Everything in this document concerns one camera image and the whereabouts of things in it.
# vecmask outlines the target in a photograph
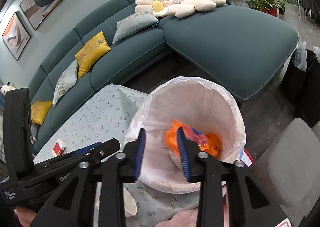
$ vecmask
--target white sticker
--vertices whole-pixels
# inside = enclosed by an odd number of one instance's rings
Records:
[[[281,223],[279,223],[276,227],[292,227],[292,226],[289,219],[285,219]]]

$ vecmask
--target triangular cutout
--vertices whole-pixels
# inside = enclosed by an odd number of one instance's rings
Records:
[[[79,178],[76,177],[71,181],[71,183],[66,187],[59,198],[54,202],[53,206],[64,210],[70,210],[72,206],[73,196],[76,191]]]
[[[269,200],[248,176],[245,177],[245,182],[247,184],[252,209],[259,209],[270,205]]]

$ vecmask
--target light blue pillow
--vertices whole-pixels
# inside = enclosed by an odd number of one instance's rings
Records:
[[[142,10],[117,23],[117,31],[113,38],[113,44],[125,39],[148,26],[159,24],[158,19],[153,15],[152,9]]]
[[[54,90],[53,94],[53,106],[56,106],[60,98],[76,84],[77,76],[78,60],[74,60],[58,79],[56,89]]]

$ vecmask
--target teal sectional couch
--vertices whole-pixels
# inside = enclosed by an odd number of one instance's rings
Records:
[[[238,101],[261,90],[279,70],[297,42],[297,33],[268,14],[227,5],[177,19],[165,17],[156,28],[144,29],[112,44],[116,23],[134,13],[135,0],[111,0],[90,13],[52,49],[29,84],[31,103],[53,100],[58,78],[75,54],[103,31],[111,50],[79,79],[39,127],[34,153],[87,100],[105,85],[129,79],[176,51],[207,71]]]

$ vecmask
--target dark floor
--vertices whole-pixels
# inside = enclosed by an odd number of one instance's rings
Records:
[[[298,7],[290,4],[285,16],[280,18],[288,22],[307,42],[308,49],[320,47],[320,27],[304,18],[303,10],[299,19]],[[294,109],[281,94],[278,86],[287,67],[271,80],[271,82],[255,97],[244,103],[241,114],[246,127],[246,149],[257,160],[275,141],[277,136],[293,120]],[[160,60],[138,76],[125,84],[145,93],[151,93],[159,85],[177,76],[197,76],[208,80],[210,77],[201,69],[176,53]]]

